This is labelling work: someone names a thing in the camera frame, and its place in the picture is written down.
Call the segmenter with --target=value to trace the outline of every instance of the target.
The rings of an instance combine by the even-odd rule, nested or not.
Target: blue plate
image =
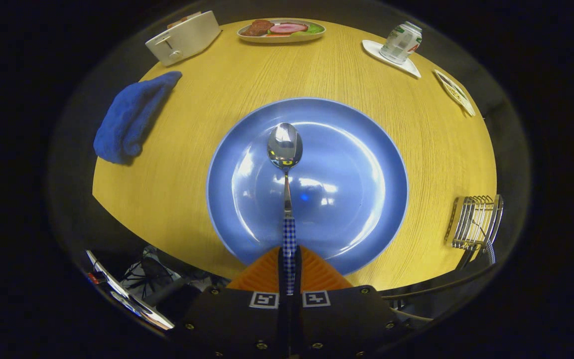
[[[300,133],[289,171],[296,242],[342,275],[373,261],[405,218],[409,185],[396,145],[360,111],[322,98],[290,98],[243,118],[214,153],[207,206],[225,247],[251,264],[283,240],[284,175],[267,157],[277,124]]]

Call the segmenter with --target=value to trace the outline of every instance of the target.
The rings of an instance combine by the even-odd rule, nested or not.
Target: wooden table
[[[421,55],[411,57],[422,75],[416,79],[362,48],[363,39],[384,38],[316,22],[327,29],[321,39],[275,45],[238,39],[236,31],[251,20],[229,23],[205,52],[168,68],[154,66],[142,80],[171,70],[183,77],[131,166],[97,159],[94,197],[155,247],[232,278],[244,265],[217,237],[205,199],[217,145],[237,121],[269,102],[329,98],[380,123],[402,154],[410,184],[396,238],[347,279],[383,290],[453,270],[463,254],[444,242],[453,200],[496,194],[493,148],[480,111],[473,104],[471,117],[451,100],[431,71],[448,73]]]

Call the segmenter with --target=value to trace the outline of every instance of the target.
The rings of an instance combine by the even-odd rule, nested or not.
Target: checkered spoon handle
[[[283,270],[287,280],[287,295],[293,295],[296,280],[296,221],[286,216],[283,220]]]

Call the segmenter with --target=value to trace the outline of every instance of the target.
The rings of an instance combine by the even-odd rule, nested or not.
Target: metal spoon
[[[285,173],[285,218],[283,220],[283,258],[284,272],[287,278],[287,295],[293,295],[295,280],[296,228],[291,211],[291,192],[289,190],[289,170],[300,162],[302,140],[296,127],[289,123],[278,124],[269,134],[267,155],[272,163]]]

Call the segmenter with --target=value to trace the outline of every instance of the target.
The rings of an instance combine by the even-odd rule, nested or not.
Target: white toaster
[[[145,45],[164,66],[205,50],[221,32],[212,11],[189,18],[148,40]]]

